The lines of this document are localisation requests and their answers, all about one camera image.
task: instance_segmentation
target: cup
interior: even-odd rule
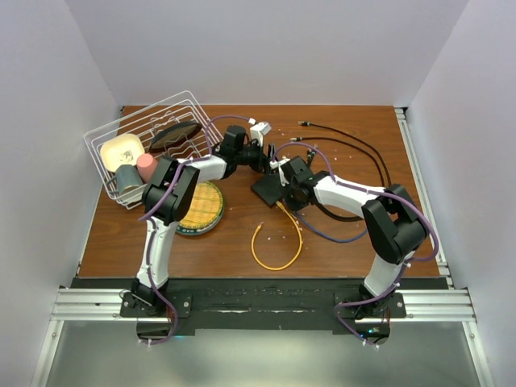
[[[130,164],[120,165],[107,184],[112,181],[116,181],[116,192],[120,196],[144,184],[136,168]]]
[[[152,174],[154,170],[158,166],[158,160],[156,160],[151,154],[144,153],[138,160],[136,161],[136,167],[138,168],[138,173],[144,179],[146,183],[151,180]]]

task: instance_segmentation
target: gray floor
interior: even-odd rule
[[[137,346],[134,322],[67,322],[48,386],[478,386],[460,323],[401,322],[380,351],[324,331],[198,331]]]

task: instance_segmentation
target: pink cup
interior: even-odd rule
[[[149,153],[144,153],[138,160],[136,161],[136,168],[138,169],[139,175],[142,177],[142,180],[148,183],[151,180],[152,174],[158,165],[158,160],[156,160]]]

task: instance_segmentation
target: gray cup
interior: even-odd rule
[[[138,170],[129,164],[120,165],[112,177],[106,184],[116,181],[116,192],[122,196],[134,188],[138,188],[144,184],[142,178],[138,174]]]

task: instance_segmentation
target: black cable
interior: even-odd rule
[[[333,139],[331,137],[319,137],[319,136],[310,136],[310,137],[296,137],[295,140],[296,141],[301,141],[301,140],[304,140],[304,139],[307,139],[307,140],[322,140],[322,141],[333,141],[335,143],[339,143],[339,144],[343,144],[343,145],[347,145],[348,147],[350,148],[354,148],[356,149],[357,151],[359,152],[362,152],[364,153],[367,157],[369,157],[372,162],[374,162],[374,164],[376,165],[377,167],[377,170],[378,170],[378,173],[380,174],[380,180],[381,180],[381,185],[382,186],[385,186],[385,179],[384,179],[384,174],[382,173],[381,171],[381,167],[380,165],[378,164],[378,161],[377,159],[371,154],[369,153],[368,151],[366,151],[365,149],[362,149],[361,147],[358,147],[356,146],[355,144],[351,144],[347,141],[344,141],[344,140],[341,140],[341,139]],[[319,202],[316,202],[315,205],[317,206],[317,208],[319,208],[325,215],[329,216],[330,218],[334,219],[334,220],[338,220],[340,222],[357,222],[357,221],[360,221],[362,220],[362,218],[360,216],[340,216],[340,215],[337,215],[333,212],[331,212],[330,210],[328,210],[325,206],[323,206],[321,203]]]
[[[393,183],[390,180],[390,174],[389,169],[387,168],[387,165],[385,164],[384,158],[381,156],[378,149],[373,147],[371,144],[367,143],[366,141],[363,141],[362,139],[359,139],[358,137],[354,135],[350,135],[349,133],[346,133],[345,131],[340,131],[339,129],[335,129],[334,127],[326,127],[324,125],[318,125],[317,123],[311,123],[309,121],[298,121],[298,124],[302,127],[320,127],[322,129],[327,129],[328,131],[334,131],[335,133],[340,133],[341,135],[345,135],[349,137],[350,139],[354,139],[355,141],[358,141],[359,143],[365,145],[366,147],[370,148],[373,152],[375,152],[378,156],[378,159],[380,159],[381,165],[384,167],[385,175],[387,176],[387,184],[391,186]]]

